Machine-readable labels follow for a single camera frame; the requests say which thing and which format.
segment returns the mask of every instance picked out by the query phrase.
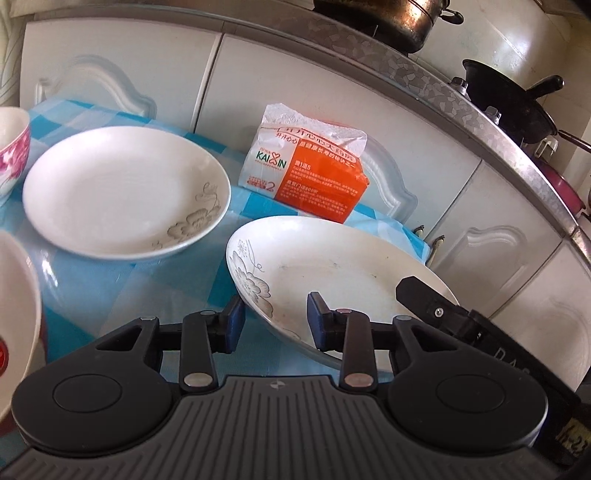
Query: orange label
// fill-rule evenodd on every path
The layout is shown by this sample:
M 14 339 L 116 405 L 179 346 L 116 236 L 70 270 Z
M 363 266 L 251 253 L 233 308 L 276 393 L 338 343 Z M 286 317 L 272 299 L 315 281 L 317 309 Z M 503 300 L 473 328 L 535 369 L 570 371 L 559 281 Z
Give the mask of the orange label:
M 306 133 L 311 135 L 298 139 L 275 200 L 343 223 L 369 180 L 357 157 L 325 138 Z

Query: kitchen cabinet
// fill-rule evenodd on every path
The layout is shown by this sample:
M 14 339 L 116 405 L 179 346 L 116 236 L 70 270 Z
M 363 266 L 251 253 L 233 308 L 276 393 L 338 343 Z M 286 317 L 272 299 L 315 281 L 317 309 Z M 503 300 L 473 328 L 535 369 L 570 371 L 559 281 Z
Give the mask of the kitchen cabinet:
M 515 187 L 485 163 L 427 237 L 445 235 L 431 269 L 466 309 L 490 316 L 560 244 Z
M 591 365 L 591 277 L 569 241 L 493 318 L 575 390 Z
M 193 130 L 221 34 L 149 21 L 31 22 L 21 106 L 58 95 Z
M 371 180 L 362 202 L 428 232 L 480 159 L 386 97 L 283 51 L 225 35 L 196 132 L 248 151 L 265 107 L 281 102 L 304 115 L 364 130 L 389 163 L 364 163 Z M 379 148 L 372 143 L 372 151 Z

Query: red pattern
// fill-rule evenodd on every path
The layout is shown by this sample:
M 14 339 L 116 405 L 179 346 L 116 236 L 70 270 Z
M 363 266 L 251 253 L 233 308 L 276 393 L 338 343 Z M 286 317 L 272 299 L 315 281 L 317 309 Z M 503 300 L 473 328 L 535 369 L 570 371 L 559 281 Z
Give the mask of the red pattern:
M 31 146 L 31 131 L 27 129 L 10 145 L 0 151 L 0 179 L 7 181 L 17 179 L 27 165 L 29 148 Z

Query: pink floral bowl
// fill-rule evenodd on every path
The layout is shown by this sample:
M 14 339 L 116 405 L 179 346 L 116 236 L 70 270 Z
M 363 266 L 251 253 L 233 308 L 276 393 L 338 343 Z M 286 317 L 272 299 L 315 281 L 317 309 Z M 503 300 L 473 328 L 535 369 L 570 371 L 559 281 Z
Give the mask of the pink floral bowl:
M 0 205 L 7 200 L 25 169 L 31 144 L 26 110 L 0 107 Z

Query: black wok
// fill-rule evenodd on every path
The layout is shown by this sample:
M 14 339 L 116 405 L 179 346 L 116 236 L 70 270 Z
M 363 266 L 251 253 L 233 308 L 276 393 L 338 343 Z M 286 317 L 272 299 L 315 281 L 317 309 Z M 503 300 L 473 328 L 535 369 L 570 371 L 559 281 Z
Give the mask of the black wok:
M 556 92 L 564 86 L 564 80 L 552 75 L 524 90 L 501 72 L 475 60 L 464 60 L 467 92 L 470 100 L 480 110 L 493 106 L 501 113 L 499 127 L 515 143 L 535 144 L 548 135 L 560 135 L 565 140 L 591 153 L 591 145 L 568 132 L 559 130 L 552 117 L 536 101 L 537 98 Z

